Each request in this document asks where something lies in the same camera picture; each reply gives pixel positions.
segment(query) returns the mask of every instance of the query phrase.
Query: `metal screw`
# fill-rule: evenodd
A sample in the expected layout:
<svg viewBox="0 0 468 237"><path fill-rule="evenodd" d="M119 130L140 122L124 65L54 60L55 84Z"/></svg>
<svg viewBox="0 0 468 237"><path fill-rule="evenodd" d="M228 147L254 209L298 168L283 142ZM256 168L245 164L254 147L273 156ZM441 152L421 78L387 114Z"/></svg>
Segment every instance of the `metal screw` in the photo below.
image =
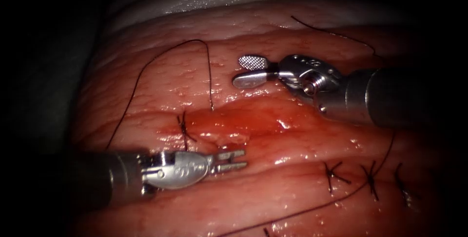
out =
<svg viewBox="0 0 468 237"><path fill-rule="evenodd" d="M324 114L324 113L327 112L327 108L326 108L325 106L323 106L322 104L320 104L320 105L318 106L318 110L320 110L320 112L321 112L322 114Z"/></svg>
<svg viewBox="0 0 468 237"><path fill-rule="evenodd" d="M158 170L158 172L157 172L157 177L158 177L158 178L163 178L163 177L164 177L164 171Z"/></svg>

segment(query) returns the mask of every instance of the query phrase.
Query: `black suture thread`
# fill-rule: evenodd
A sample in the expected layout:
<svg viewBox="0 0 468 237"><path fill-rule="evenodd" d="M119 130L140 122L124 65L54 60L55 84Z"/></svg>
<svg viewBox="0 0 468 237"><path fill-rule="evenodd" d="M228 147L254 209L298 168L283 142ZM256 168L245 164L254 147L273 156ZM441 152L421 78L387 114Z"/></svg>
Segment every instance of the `black suture thread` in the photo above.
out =
<svg viewBox="0 0 468 237"><path fill-rule="evenodd" d="M180 129L182 131L182 136L184 137L184 146L185 146L185 151L188 151L189 150L189 147L187 145L187 138L190 138L191 140L193 140L194 142L196 142L196 139L191 137L188 133L187 133L187 126L185 125L185 111L184 113L182 114L182 121L180 120L179 116L177 116L177 122L179 123L179 126L180 126Z"/></svg>
<svg viewBox="0 0 468 237"><path fill-rule="evenodd" d="M367 172L366 168L363 165L360 165L360 166L362 170L364 170L364 174L366 174L367 183L369 184L369 187L370 187L370 194L372 194L375 197L375 199L378 201L379 196L377 195L377 191L375 190L375 180L374 180L375 173L373 173L375 160L372 161L372 166L370 167L369 172Z"/></svg>
<svg viewBox="0 0 468 237"><path fill-rule="evenodd" d="M400 179L400 168L403 165L403 163L399 163L398 166L395 169L395 173L393 173L393 176L395 177L395 182L396 185L398 186L398 189L401 192L401 197L403 198L403 205L406 207L409 207L409 198L410 196L414 196L417 199L421 199L421 197L418 194L415 194L413 192L410 192L406 187L403 181Z"/></svg>
<svg viewBox="0 0 468 237"><path fill-rule="evenodd" d="M333 36L338 36L338 37L344 38L344 39L346 39L346 40L353 40L353 41L355 41L355 42L357 42L357 43L360 43L360 44L362 44L362 45L368 47L369 49L371 49L371 50L372 50L372 55L378 57L383 63L385 63L385 61L386 61L384 57L382 57L382 56L380 56L380 55L377 54L377 52L375 51L375 48L374 48L374 47L370 46L369 44L365 43L365 42L362 41L362 40L355 39L355 38L352 38L352 37L349 37L349 36L346 36L346 35L343 35L343 34L339 34L339 33L336 33L336 32L331 32L331 31L328 31L328 30L326 30L326 29L316 28L316 27L314 27L314 26L311 26L311 25L309 25L309 24L306 24L306 23L300 21L300 20L297 19L295 16L291 16L291 18L292 18L293 20L299 22L300 24L302 24L302 25L308 27L308 28L311 28L311 29L314 29L314 30L317 30L317 31L320 31L320 32L325 32L325 33L328 33L328 34L333 35Z"/></svg>
<svg viewBox="0 0 468 237"><path fill-rule="evenodd" d="M345 178L342 178L340 176L338 176L337 174L335 174L334 172L334 169L341 166L341 164L343 164L343 161L340 161L338 164L334 165L331 169L328 168L328 165L323 162L325 164L325 174L327 175L327 179L328 179L328 190L330 191L330 194L332 193L333 189L332 189L332 181L331 181L331 178L335 177L337 178L338 180L342 180L344 181L346 184L351 184L351 181L345 179Z"/></svg>
<svg viewBox="0 0 468 237"><path fill-rule="evenodd" d="M112 133L111 135L111 138L109 139L109 142L107 143L107 146L105 148L105 150L109 150L109 147L111 146L111 143L112 143L112 140L114 139L116 133L117 133L117 130L118 128L120 127L120 125L122 124L123 122L123 119L125 118L125 115L127 114L127 111L128 111L128 108L130 107L130 104L132 103L132 100L133 100L133 97L135 96L135 92L137 91L137 87L138 87L138 82L140 81L140 78L141 78L141 75L143 74L143 72L145 71L146 67L148 67L148 65L150 65L151 63L153 63L153 61L155 61L157 58L159 58L160 56L162 56L163 54L175 49L175 48L178 48L182 45L185 45L187 43L190 43L190 42L201 42L205 45L206 47L206 55L208 57L208 76L209 76L209 84L210 84L210 108L211 110L213 111L215 109L214 105L213 105L213 97L212 97L212 77L211 77L211 61L210 61L210 52L209 52L209 49L208 49L208 44L206 42L204 42L203 40L201 39L191 39L191 40L187 40L187 41L184 41L182 43L179 43L177 44L176 46L173 46L173 47L170 47L169 49L161 52L160 54L156 55L154 58L152 58L149 62L147 62L143 68L141 69L140 73L138 74L138 77L136 78L136 82L135 82L135 86L133 87L133 91L132 91L132 95L130 96L130 99L128 101L128 104L127 104L127 107L125 108L125 110L123 111L123 114L122 114L122 117L120 118L116 128L114 129L114 132Z"/></svg>
<svg viewBox="0 0 468 237"><path fill-rule="evenodd" d="M384 163L387 161L387 158L388 158L388 156L390 154L390 151L391 151L391 148L393 146L393 141L395 140L395 135L396 135L396 132L394 131L392 136L391 136L390 146L387 149L387 153L385 154L384 158L382 159L382 162L380 163L379 168L377 168L377 170L375 170L374 176L377 175L377 173L379 173L380 169L382 168ZM280 218L272 219L272 220L269 220L269 221L264 221L262 223L258 223L258 224L255 224L255 225L244 227L244 228L241 228L241 229L238 229L238 230L235 230L235 231L227 232L225 234L217 235L216 237L229 236L229 235L232 235L232 234L236 234L236 233L240 233L240 232L243 232L243 231L251 230L251 229L260 227L262 225L265 225L265 224L272 224L272 223L275 223L275 222L277 222L279 220L289 219L289 218L292 218L292 217L295 217L295 216L298 216L298 215L302 215L302 214L305 214L305 213L308 213L308 212L312 212L312 211L316 211L316 210L328 207L330 205L333 205L333 204L335 204L337 202L340 202L340 201L344 201L344 200L348 199L349 197L355 195L360 190L362 190L365 186L367 186L367 184L368 184L367 182L364 182L361 186L359 186L356 190L349 193L348 195L346 195L344 197L334 199L334 200L329 201L327 203L324 203L322 205L315 206L315 207L312 207L312 208L309 208L309 209L305 209L305 210L302 210L302 211L299 211L299 212L296 212L296 213L292 213L292 214L289 214L289 215L286 215L286 216L283 216L283 217L280 217Z"/></svg>
<svg viewBox="0 0 468 237"><path fill-rule="evenodd" d="M267 228L263 228L263 233L266 237L270 237L270 233L268 232Z"/></svg>

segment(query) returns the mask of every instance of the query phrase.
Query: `metallic instrument tip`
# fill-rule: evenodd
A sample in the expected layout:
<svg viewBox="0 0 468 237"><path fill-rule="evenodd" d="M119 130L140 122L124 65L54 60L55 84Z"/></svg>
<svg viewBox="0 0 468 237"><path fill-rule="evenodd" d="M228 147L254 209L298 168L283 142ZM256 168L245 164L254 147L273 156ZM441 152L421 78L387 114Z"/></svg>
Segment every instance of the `metallic instrument tip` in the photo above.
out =
<svg viewBox="0 0 468 237"><path fill-rule="evenodd" d="M268 72L265 70L239 73L233 78L233 85L239 89L256 88L268 81Z"/></svg>
<svg viewBox="0 0 468 237"><path fill-rule="evenodd" d="M268 68L270 61L259 55L244 55L239 58L239 64L244 69L254 71Z"/></svg>

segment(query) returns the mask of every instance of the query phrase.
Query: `dark background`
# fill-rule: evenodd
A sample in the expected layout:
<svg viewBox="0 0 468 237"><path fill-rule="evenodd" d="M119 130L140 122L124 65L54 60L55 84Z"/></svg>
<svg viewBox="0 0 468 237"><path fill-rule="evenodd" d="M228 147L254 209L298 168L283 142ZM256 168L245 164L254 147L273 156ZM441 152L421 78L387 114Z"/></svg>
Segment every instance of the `dark background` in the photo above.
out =
<svg viewBox="0 0 468 237"><path fill-rule="evenodd" d="M5 29L12 30L13 34L7 39L10 44L4 51L9 54L5 55L2 63L6 80L6 95L3 98L6 114L2 117L7 138L5 144L12 146L10 151L13 151L16 159L26 158L40 164L38 154L55 153L65 148L70 108L93 51L96 35L105 22L102 14L110 0L6 1L8 17L12 20L5 25ZM447 118L457 123L452 125L447 121L443 128L447 143L460 149L460 152L455 151L457 154L464 152L464 146L456 147L464 135L458 128L464 120L461 117L464 108L459 105L464 93L459 92L458 88L464 80L458 76L458 72L463 71L464 46L458 38L464 35L461 29L465 21L460 18L460 13L466 4L460 1L394 2L420 17L421 31L429 42L428 73L434 74L434 81L428 84L434 89L434 103L440 104ZM24 163L19 161L18 166L22 168ZM29 175L34 175L34 168L25 167ZM454 174L454 183L464 180L459 173ZM41 196L40 192L34 192L34 187L28 187L28 183L22 181L20 189L25 186L26 190L21 192L28 195L26 198L32 198L32 202L44 201L38 197ZM462 198L456 187L447 190L453 199L448 203L446 216L452 220L457 218L457 211L463 211L458 204ZM57 195L57 199L60 198L60 188L50 191ZM23 207L24 202L24 199L20 200L16 210L20 211L19 221L28 227L20 227L17 231L48 236L63 233L67 219L57 214L56 210L47 210L43 205L37 208L33 204ZM446 225L450 233L456 232L456 226L462 224L454 219Z"/></svg>

